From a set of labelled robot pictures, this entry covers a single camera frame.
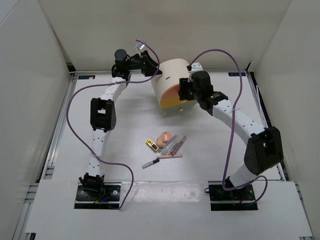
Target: peach object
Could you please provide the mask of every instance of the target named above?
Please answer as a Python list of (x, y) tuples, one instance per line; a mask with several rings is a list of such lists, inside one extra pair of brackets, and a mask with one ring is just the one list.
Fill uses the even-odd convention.
[(161, 134), (161, 138), (164, 143), (167, 143), (172, 138), (172, 134), (169, 131), (165, 131)]
[(182, 154), (176, 154), (176, 155), (160, 155), (156, 156), (157, 159), (176, 159), (176, 158), (182, 158)]
[(157, 139), (156, 139), (156, 143), (155, 143), (159, 148), (162, 148), (165, 143), (164, 141), (162, 141), (162, 138), (159, 136)]

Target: marker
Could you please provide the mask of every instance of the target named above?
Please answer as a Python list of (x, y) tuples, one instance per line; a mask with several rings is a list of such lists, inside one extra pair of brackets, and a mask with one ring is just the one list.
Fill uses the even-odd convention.
[(173, 152), (171, 153), (171, 156), (175, 155), (175, 154), (179, 151), (179, 149), (181, 148), (182, 144), (184, 144), (184, 142), (185, 142), (186, 139), (187, 139), (186, 136), (184, 136), (184, 137), (182, 138), (182, 140), (179, 142), (178, 146), (176, 146), (176, 148), (175, 148), (175, 149), (173, 150)]
[(157, 158), (156, 160), (153, 160), (151, 162), (146, 163), (145, 165), (142, 165), (142, 169), (146, 169), (146, 168), (152, 166), (153, 164), (157, 164), (159, 162), (160, 162), (160, 159)]

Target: silver pen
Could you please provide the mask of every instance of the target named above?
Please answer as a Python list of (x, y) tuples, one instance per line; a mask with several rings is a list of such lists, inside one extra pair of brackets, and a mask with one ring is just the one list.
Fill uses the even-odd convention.
[(159, 162), (160, 162), (160, 159), (157, 158), (157, 159), (155, 159), (153, 161), (150, 161), (150, 162), (146, 163), (145, 165), (142, 165), (142, 169), (146, 169), (146, 168), (152, 166), (153, 164), (157, 164)]

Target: white panel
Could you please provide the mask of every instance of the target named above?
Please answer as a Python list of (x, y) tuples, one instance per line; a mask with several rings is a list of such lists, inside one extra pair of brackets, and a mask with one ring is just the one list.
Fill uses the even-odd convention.
[[(259, 59), (291, 0), (39, 0), (77, 70), (110, 69), (119, 48), (147, 41), (160, 60), (220, 48), (246, 68)], [(234, 68), (221, 53), (204, 67)]]
[[(230, 77), (227, 72), (210, 73), (216, 91), (225, 93), (233, 101), (239, 93), (239, 78)], [(111, 82), (109, 74), (96, 75), (91, 80), (77, 80), (76, 90), (90, 84)], [(133, 74), (132, 81), (145, 78)], [(99, 97), (106, 87), (94, 87), (79, 93), (70, 108), (70, 122), (75, 131), (91, 145), (92, 128), (90, 126), (90, 101)], [(238, 107), (260, 123), (248, 79), (243, 78), (243, 92)], [(151, 82), (129, 84), (115, 103), (117, 123), (111, 131), (103, 159), (121, 162), (132, 167), (137, 181), (221, 181), (225, 167), (231, 130), (220, 120), (210, 116), (196, 104), (192, 109), (179, 114), (163, 116)], [(154, 159), (156, 155), (146, 145), (147, 139), (154, 142), (161, 133), (170, 131), (187, 139), (179, 153), (183, 158), (164, 159), (146, 169), (142, 165)], [(78, 141), (66, 126), (53, 180), (75, 180), (83, 177), (89, 164), (90, 152)], [(234, 173), (243, 163), (246, 146), (236, 135), (232, 146), (229, 174)], [(106, 181), (130, 180), (130, 172), (121, 166), (103, 166)], [(280, 179), (277, 168), (266, 172), (272, 180)]]
[[(165, 195), (159, 187), (143, 193), (138, 184), (119, 211), (74, 209), (76, 180), (43, 180), (26, 231), (36, 233), (37, 240), (299, 240), (311, 235), (292, 182), (270, 181), (258, 211), (210, 211), (201, 182), (180, 182), (181, 188), (159, 184)], [(257, 195), (264, 184), (253, 184)], [(154, 201), (152, 194), (161, 199)]]
[(289, 176), (298, 181), (320, 239), (320, 1), (292, 1), (256, 70), (271, 122), (280, 129)]
[(69, 79), (38, 2), (20, 0), (0, 25), (1, 239), (39, 176)]
[(0, 0), (0, 24), (13, 9), (18, 0)]

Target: yellow object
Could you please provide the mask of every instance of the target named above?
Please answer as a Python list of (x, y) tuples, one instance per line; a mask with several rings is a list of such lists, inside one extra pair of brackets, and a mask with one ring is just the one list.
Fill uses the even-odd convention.
[(157, 152), (159, 150), (159, 147), (153, 141), (151, 141), (150, 139), (147, 139), (145, 141), (145, 143), (147, 145), (149, 145), (149, 147), (152, 148), (155, 152)]

